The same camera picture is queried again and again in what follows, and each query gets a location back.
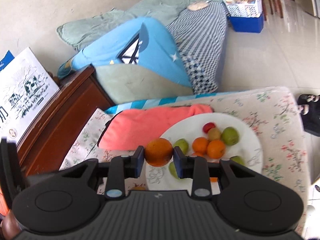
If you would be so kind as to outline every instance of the blue striped cloth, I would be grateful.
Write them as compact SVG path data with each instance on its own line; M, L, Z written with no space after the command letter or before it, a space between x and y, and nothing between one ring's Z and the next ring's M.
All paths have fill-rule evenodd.
M105 113L117 114L127 109L147 109L147 108L152 108L156 106L171 104L171 103L185 101L185 100L191 100L191 99L203 98L203 97L212 97L216 95L224 95L224 94L231 94L231 93L234 93L234 92L210 93L210 94L203 94L203 95L193 95L193 96L174 97L174 98L138 100L138 101L124 103L121 105L110 107L105 111Z
M209 2L208 7L198 11L185 9L167 26L195 94L210 93L218 88L216 72L228 30L225 9L221 2Z

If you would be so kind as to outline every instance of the slipper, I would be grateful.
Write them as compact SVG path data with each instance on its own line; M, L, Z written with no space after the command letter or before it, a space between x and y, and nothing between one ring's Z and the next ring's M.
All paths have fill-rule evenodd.
M298 105L306 105L306 104L316 105L316 113L320 115L320 95L319 96L308 95L308 94L300 95L297 103Z
M316 113L316 105L298 106L298 111L301 114L304 130L307 133L320 137L320 119Z

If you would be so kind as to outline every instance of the tiled floor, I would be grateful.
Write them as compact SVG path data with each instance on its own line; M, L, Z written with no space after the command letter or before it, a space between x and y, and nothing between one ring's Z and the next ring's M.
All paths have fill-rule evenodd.
M320 94L320 19L284 1L284 19L270 15L261 33L236 33L230 28L221 91L287 86L296 98ZM320 174L320 138L305 133L310 179ZM320 193L310 188L309 204L316 211L305 236L320 237Z

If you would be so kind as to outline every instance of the floral tablecloth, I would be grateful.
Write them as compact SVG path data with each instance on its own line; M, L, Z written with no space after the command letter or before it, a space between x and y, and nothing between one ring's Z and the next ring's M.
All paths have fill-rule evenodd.
M296 191L307 206L309 174L303 127L293 95L288 88L272 87L244 92L221 94L175 102L165 106L210 105L215 112L233 115L247 123L258 136L263 148L262 174ZM67 154L60 169L76 165L85 159L107 162L124 151L106 151L97 141L111 116L97 109ZM145 170L138 179L126 179L126 190L145 186ZM98 192L103 193L104 185ZM296 229L301 234L305 212Z

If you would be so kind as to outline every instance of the red cherry tomato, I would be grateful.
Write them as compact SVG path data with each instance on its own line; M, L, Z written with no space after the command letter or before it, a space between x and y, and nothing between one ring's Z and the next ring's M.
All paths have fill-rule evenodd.
M215 124L215 123L209 122L209 123L206 123L206 124L202 127L202 130L203 130L204 133L208 133L211 128L215 128L215 127L216 127L216 124Z

